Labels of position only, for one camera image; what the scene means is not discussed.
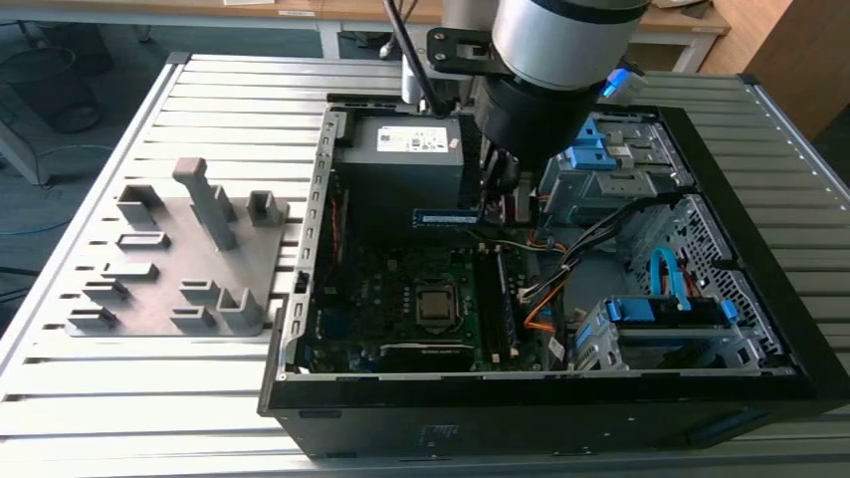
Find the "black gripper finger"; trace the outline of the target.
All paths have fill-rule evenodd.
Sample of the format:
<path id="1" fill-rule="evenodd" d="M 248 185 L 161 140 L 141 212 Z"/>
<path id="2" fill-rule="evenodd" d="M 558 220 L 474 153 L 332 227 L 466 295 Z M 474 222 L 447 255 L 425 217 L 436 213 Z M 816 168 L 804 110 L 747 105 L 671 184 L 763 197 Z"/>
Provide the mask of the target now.
<path id="1" fill-rule="evenodd" d="M 480 160 L 478 222 L 503 224 L 511 208 L 511 194 L 519 182 L 516 157 L 492 142 L 486 144 Z"/>
<path id="2" fill-rule="evenodd" d="M 512 222 L 515 224 L 531 224 L 536 218 L 538 206 L 534 192 L 532 174 L 520 172 L 512 191 Z"/>

